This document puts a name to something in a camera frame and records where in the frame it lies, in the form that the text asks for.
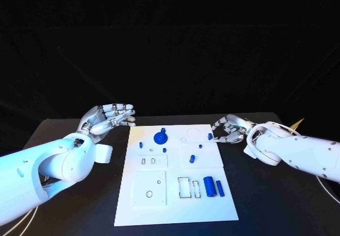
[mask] blue object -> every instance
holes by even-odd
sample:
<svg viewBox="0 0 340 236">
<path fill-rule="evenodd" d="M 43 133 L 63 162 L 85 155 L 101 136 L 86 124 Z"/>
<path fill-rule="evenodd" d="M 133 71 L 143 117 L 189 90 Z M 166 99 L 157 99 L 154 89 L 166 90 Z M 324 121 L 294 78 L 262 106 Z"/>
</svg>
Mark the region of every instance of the blue object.
<svg viewBox="0 0 340 236">
<path fill-rule="evenodd" d="M 189 162 L 190 162 L 190 163 L 195 162 L 195 155 L 190 156 L 190 161 L 189 161 Z"/>
<path fill-rule="evenodd" d="M 218 185 L 218 192 L 219 192 L 219 195 L 223 197 L 223 196 L 225 196 L 225 193 L 223 193 L 223 189 L 222 189 L 222 185 L 220 185 L 220 181 L 219 181 L 219 180 L 216 181 L 216 185 Z"/>
<path fill-rule="evenodd" d="M 164 144 L 169 140 L 169 136 L 166 134 L 166 129 L 161 128 L 161 131 L 154 135 L 154 142 L 157 144 Z"/>
<path fill-rule="evenodd" d="M 205 186 L 206 186 L 207 197 L 215 197 L 218 193 L 216 193 L 215 184 L 213 184 L 213 177 L 212 176 L 205 177 L 203 181 L 205 181 Z"/>
</svg>

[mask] robotic arm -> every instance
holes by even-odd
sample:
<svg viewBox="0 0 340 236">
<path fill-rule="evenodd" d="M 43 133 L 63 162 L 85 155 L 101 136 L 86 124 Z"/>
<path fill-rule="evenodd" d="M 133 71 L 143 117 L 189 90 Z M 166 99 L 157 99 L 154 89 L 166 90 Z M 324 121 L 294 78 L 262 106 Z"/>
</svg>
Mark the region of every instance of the robotic arm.
<svg viewBox="0 0 340 236">
<path fill-rule="evenodd" d="M 245 153 L 268 165 L 284 162 L 301 171 L 340 182 L 340 144 L 337 142 L 301 136 L 284 125 L 267 122 L 256 124 L 233 114 L 228 114 L 213 125 L 223 125 L 225 137 L 216 142 L 239 143 L 246 138 Z"/>
<path fill-rule="evenodd" d="M 130 104 L 97 106 L 75 133 L 0 158 L 0 225 L 82 181 L 95 162 L 110 162 L 112 147 L 97 143 L 114 127 L 135 126 L 133 114 Z M 39 173 L 49 177 L 43 183 Z"/>
</svg>

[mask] table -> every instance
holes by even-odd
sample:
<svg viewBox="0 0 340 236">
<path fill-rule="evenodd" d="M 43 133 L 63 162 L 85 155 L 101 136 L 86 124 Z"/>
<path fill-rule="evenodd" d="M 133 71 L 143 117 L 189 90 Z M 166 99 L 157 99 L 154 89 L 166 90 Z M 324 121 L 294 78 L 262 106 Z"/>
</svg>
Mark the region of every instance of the table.
<svg viewBox="0 0 340 236">
<path fill-rule="evenodd" d="M 225 114 L 138 117 L 137 125 L 213 124 Z M 280 119 L 274 113 L 239 114 L 254 122 Z M 79 119 L 46 119 L 26 148 L 63 138 Z M 94 164 L 84 181 L 39 206 L 25 235 L 318 235 L 340 234 L 340 205 L 316 176 L 284 162 L 269 166 L 245 153 L 246 143 L 218 144 L 239 221 L 114 227 L 128 143 L 125 126 L 117 127 L 102 144 L 114 147 L 110 164 Z M 19 221 L 0 227 L 0 235 Z M 19 234 L 23 223 L 14 230 Z"/>
</svg>

